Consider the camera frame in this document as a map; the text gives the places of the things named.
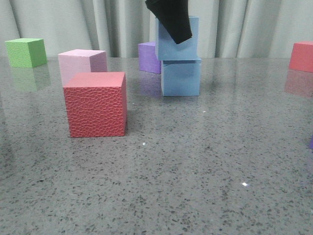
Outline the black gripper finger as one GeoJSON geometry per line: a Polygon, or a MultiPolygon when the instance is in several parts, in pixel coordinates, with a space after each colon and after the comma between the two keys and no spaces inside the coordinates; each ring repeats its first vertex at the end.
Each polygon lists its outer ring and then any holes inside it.
{"type": "Polygon", "coordinates": [[[176,44],[192,38],[188,0],[146,0],[145,4],[176,44]]]}

